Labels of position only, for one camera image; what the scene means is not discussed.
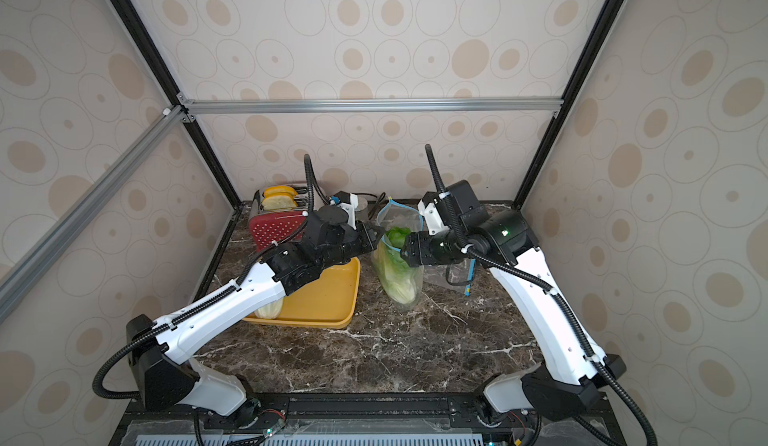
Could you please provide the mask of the chinese cabbage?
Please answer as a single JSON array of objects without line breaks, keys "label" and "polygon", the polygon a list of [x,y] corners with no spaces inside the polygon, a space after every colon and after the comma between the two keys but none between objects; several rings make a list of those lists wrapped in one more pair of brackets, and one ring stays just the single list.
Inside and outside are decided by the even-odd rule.
[{"label": "chinese cabbage", "polygon": [[393,226],[386,232],[386,238],[393,248],[400,250],[405,245],[406,239],[410,233],[410,228]]},{"label": "chinese cabbage", "polygon": [[283,298],[279,298],[269,304],[266,304],[254,311],[254,316],[259,319],[272,320],[276,319],[283,308]]},{"label": "chinese cabbage", "polygon": [[398,250],[384,243],[373,254],[373,266],[390,299],[404,306],[417,301],[423,286],[422,267],[410,267]]}]

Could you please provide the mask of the clear zipper bag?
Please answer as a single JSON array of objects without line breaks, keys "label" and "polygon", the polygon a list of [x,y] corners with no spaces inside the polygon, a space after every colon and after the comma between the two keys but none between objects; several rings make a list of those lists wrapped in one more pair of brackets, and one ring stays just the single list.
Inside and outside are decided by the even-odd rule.
[{"label": "clear zipper bag", "polygon": [[424,283],[470,295],[475,276],[474,260],[465,259],[453,265],[411,267],[401,257],[407,235],[425,229],[424,219],[416,208],[389,199],[376,214],[375,223],[385,230],[385,234],[372,255],[373,267],[384,292],[396,305],[414,307]]}]

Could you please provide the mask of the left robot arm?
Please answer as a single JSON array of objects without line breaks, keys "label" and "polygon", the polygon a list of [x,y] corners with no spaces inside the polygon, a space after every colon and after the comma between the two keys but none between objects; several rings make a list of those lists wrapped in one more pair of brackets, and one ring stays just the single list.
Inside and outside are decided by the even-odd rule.
[{"label": "left robot arm", "polygon": [[312,162],[304,160],[307,209],[301,225],[285,239],[256,253],[225,286],[155,320],[135,317],[128,343],[98,369],[93,393],[106,400],[134,400],[147,411],[181,404],[231,416],[252,395],[236,376],[195,360],[196,352],[220,333],[320,278],[333,266],[371,253],[382,227],[354,216],[354,202],[342,198],[314,204],[319,185]]}]

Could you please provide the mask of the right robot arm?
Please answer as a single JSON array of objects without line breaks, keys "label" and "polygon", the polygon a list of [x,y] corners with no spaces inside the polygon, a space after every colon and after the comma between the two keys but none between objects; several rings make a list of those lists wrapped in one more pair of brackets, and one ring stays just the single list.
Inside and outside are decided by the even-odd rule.
[{"label": "right robot arm", "polygon": [[573,419],[610,445],[612,439],[583,417],[607,387],[634,416],[646,443],[657,444],[651,422],[618,382],[624,361],[605,352],[583,328],[522,214],[513,209],[489,214],[467,181],[446,185],[432,148],[425,153],[436,189],[418,205],[426,228],[406,237],[402,259],[411,267],[475,260],[510,296],[543,355],[535,367],[484,383],[475,399],[479,419],[495,425],[506,413],[528,410],[540,420]]}]

